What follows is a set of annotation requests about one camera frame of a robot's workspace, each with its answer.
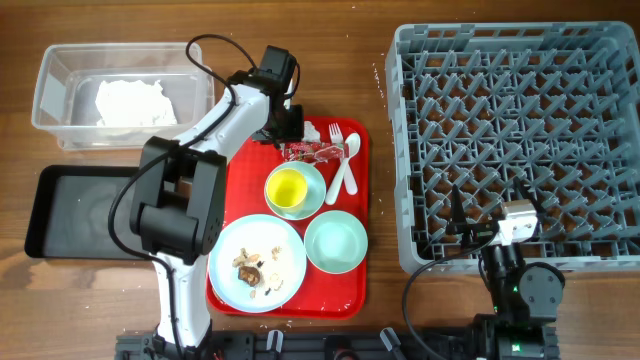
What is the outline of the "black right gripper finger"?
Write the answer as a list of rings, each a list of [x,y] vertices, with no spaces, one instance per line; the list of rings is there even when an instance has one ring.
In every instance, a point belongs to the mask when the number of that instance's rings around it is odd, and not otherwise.
[[[461,231],[467,225],[467,221],[462,198],[457,185],[452,186],[451,195],[451,230]]]
[[[545,209],[537,199],[533,197],[531,192],[525,187],[519,177],[513,178],[513,187],[515,192],[524,200],[528,200],[536,211],[536,216],[542,219],[545,216]]]

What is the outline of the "white napkin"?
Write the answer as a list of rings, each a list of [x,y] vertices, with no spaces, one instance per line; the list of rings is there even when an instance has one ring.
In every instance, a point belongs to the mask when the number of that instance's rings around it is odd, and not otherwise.
[[[321,143],[320,132],[310,121],[304,122],[302,141],[305,143]]]

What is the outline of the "red snack wrapper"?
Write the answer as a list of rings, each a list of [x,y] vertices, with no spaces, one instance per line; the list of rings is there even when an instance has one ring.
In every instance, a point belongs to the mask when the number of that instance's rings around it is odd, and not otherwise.
[[[345,155],[345,149],[342,144],[324,142],[287,143],[282,149],[282,156],[287,162],[300,161],[315,164],[335,159],[341,160]]]

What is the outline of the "yellow plastic cup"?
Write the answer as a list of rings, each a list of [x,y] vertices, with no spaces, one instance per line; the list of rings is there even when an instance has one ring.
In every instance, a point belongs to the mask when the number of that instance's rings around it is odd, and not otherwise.
[[[295,213],[302,209],[308,193],[305,176],[298,170],[283,168],[271,174],[266,183],[266,197],[279,210]]]

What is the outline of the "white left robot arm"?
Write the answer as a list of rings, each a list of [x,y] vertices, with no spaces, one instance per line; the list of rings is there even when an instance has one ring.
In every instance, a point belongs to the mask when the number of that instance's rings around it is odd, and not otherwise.
[[[152,352],[203,357],[211,332],[206,263],[222,230],[228,162],[248,139],[279,147],[302,138],[303,110],[290,102],[298,80],[296,58],[269,46],[260,63],[225,80],[223,98],[193,128],[144,144],[130,229],[163,284]]]

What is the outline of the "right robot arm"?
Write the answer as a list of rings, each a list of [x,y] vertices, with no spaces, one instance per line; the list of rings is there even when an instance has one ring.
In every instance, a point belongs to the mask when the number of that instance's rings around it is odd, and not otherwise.
[[[502,204],[502,214],[488,222],[467,221],[462,196],[452,187],[446,233],[459,235],[465,249],[476,248],[494,313],[474,317],[466,329],[468,359],[558,359],[559,340],[551,326],[563,299],[564,275],[544,262],[524,260],[521,244],[534,237],[542,205],[519,179],[519,198]]]

